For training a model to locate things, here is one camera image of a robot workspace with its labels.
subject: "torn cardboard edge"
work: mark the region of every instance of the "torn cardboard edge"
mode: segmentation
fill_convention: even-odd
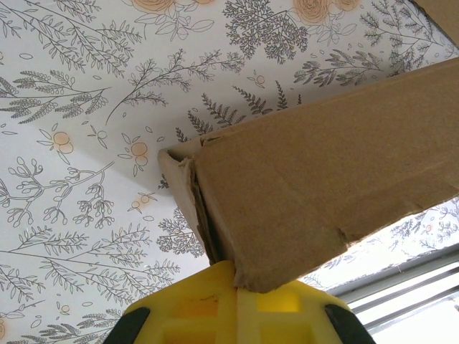
[[[428,16],[432,17],[432,19],[443,29],[443,31],[446,32],[449,37],[453,38],[455,42],[459,42],[459,21],[456,20],[459,13],[459,6],[454,0],[417,0],[417,3],[427,12]],[[407,74],[386,79],[381,82],[376,82],[358,90],[351,90],[343,95],[332,98],[331,100],[303,105],[302,107],[297,107],[297,109],[307,109],[313,106],[320,106],[320,104],[327,102],[333,103],[338,99],[363,94],[365,92],[371,92],[372,90],[375,90],[375,88],[377,89],[385,85],[387,86],[396,82],[402,82],[403,80],[409,80],[410,78],[418,77],[419,75],[435,73],[438,70],[444,68],[445,64],[448,63],[457,65],[458,60],[456,59],[455,62],[443,62],[441,64],[422,68],[421,70],[409,72]],[[202,149],[203,145],[212,145],[214,143],[218,143],[219,139],[229,139],[235,133],[240,133],[244,130],[250,130],[253,127],[257,127],[263,121],[270,121],[273,120],[273,118],[284,115],[286,111],[289,110],[284,110],[282,112],[276,113],[275,115],[266,115],[257,120],[248,123],[241,123],[234,127],[221,129],[217,132],[208,133],[199,138],[189,140],[185,143],[180,143],[172,148],[159,152],[158,161],[160,167],[164,172],[166,180],[168,181],[168,184],[172,190],[179,208],[188,221],[192,231],[196,234],[198,240],[203,245],[207,256],[209,257],[210,264],[214,264],[215,262],[223,259],[230,259],[235,260],[237,265],[237,261],[239,260],[238,257],[241,255],[241,253],[234,252],[230,238],[225,237],[225,231],[219,229],[215,225],[212,216],[209,213],[209,208],[211,207],[206,205],[206,201],[204,200],[202,190],[198,183],[194,156]],[[402,202],[401,206],[404,206],[406,212],[397,218],[385,219],[382,216],[380,219],[381,225],[379,228],[392,224],[404,216],[416,214],[423,209],[440,203],[441,201],[450,199],[456,196],[457,192],[457,187],[454,187],[454,190],[453,188],[449,188],[445,194],[440,192],[441,194],[435,196],[435,202],[433,203],[427,202],[425,204],[419,204],[414,202],[413,204],[406,205]],[[397,200],[395,200],[394,206],[398,205],[400,205],[400,203],[397,203]],[[357,209],[347,209],[346,211],[358,211],[359,205],[357,204],[356,206]],[[343,229],[338,230],[338,232],[341,233],[339,236],[341,237],[343,249],[342,252],[336,252],[336,255],[345,252],[349,243],[354,243],[355,241],[363,239],[366,237],[366,235],[370,235],[366,234],[365,236],[362,236],[358,234],[355,236],[357,233],[346,233],[346,230]],[[256,280],[262,278],[263,273],[266,272],[262,272],[260,277],[254,279],[253,283],[257,284],[258,281]],[[240,268],[235,277],[235,285],[239,287],[248,287],[249,289],[251,289],[253,286],[253,284],[251,286],[250,283],[247,283],[245,272]]]
[[[387,79],[373,87],[335,97],[327,102],[287,110],[283,112],[282,117],[267,116],[256,122],[247,123],[239,130],[235,128],[226,135],[220,135],[218,139],[206,140],[207,144],[199,147],[193,155],[193,160],[203,199],[208,202],[208,218],[218,224],[214,225],[214,230],[222,241],[234,249],[233,256],[237,268],[235,285],[267,292],[284,282],[313,271],[336,255],[344,253],[350,243],[359,242],[376,230],[403,217],[417,214],[457,196],[459,164],[453,157],[459,154],[459,140],[442,139],[438,134],[453,138],[459,130],[456,100],[459,90],[458,71],[459,59],[443,62],[418,72]],[[322,125],[322,133],[316,135],[317,130],[314,128],[322,128]],[[381,158],[373,158],[371,165],[365,164],[357,157],[356,161],[360,162],[353,163],[354,160],[349,159],[347,151],[352,150],[355,143],[358,143],[357,147],[363,148],[362,151],[356,150],[363,153],[363,156],[373,156],[376,152],[384,155],[380,155]],[[416,147],[419,144],[420,148],[411,148],[412,144]],[[304,151],[303,147],[316,147],[309,151],[318,151],[318,155]],[[449,153],[445,153],[447,148],[450,148]],[[290,153],[289,159],[280,158],[288,156],[290,151],[295,153]],[[344,172],[341,173],[344,176],[340,176],[340,163],[336,164],[340,160],[331,159],[330,154],[344,156],[347,161],[351,161],[342,165]],[[285,178],[288,180],[288,176],[296,169],[301,170],[300,174],[309,175],[307,171],[319,171],[320,175],[323,173],[321,166],[327,166],[327,161],[333,160],[335,162],[330,165],[333,169],[323,171],[331,179],[319,178],[315,173],[318,178],[299,176],[290,179],[290,182],[293,182],[291,185],[282,182]],[[396,167],[392,167],[390,161],[393,161]],[[310,170],[307,169],[308,165],[315,167]],[[282,166],[287,166],[288,169],[279,173]],[[358,179],[349,178],[356,168],[367,173],[358,174]],[[377,176],[380,173],[375,173],[380,168],[387,170],[387,177],[382,176],[382,184],[378,183]],[[366,174],[371,183],[362,183]],[[236,176],[242,179],[249,178],[250,183],[243,185]],[[254,178],[256,176],[262,177],[263,182],[258,183]],[[319,189],[299,187],[312,186],[314,182],[319,185]],[[331,203],[330,209],[317,212],[314,199],[301,195],[298,201],[289,201],[297,196],[295,185],[301,189],[301,195],[308,194],[307,190],[322,189],[323,193],[314,191],[313,197],[319,200],[321,195],[328,195],[325,197],[328,199],[326,203],[318,201],[316,204],[319,209],[326,209]],[[347,193],[348,187],[354,191]],[[262,188],[270,188],[270,191],[257,191]],[[336,194],[340,195],[339,199],[345,201],[338,201],[334,196]],[[240,201],[235,195],[241,195]],[[251,204],[257,204],[260,209],[269,211],[264,211],[261,216],[257,207],[246,210],[245,207]],[[277,208],[282,208],[283,204],[288,204],[287,208],[295,211],[287,214],[284,211],[277,212]],[[283,230],[276,231],[275,223],[278,219],[284,216],[290,220],[290,217],[296,214],[298,217],[308,217],[309,220],[300,226],[283,224]],[[233,218],[240,216],[242,221],[232,222]],[[298,232],[302,232],[302,229],[320,229],[323,235],[321,234],[322,237],[318,239],[310,238],[308,242],[300,239],[302,234]],[[298,236],[288,239],[286,233],[290,231],[296,231]],[[270,243],[257,244],[261,241]],[[300,242],[302,246],[295,246],[295,242]],[[316,250],[311,256],[306,252],[311,252],[314,245],[322,247],[323,250]],[[305,253],[303,257],[300,254],[283,254],[286,250]],[[277,257],[278,262],[270,257]],[[285,257],[288,257],[288,266],[285,266]]]

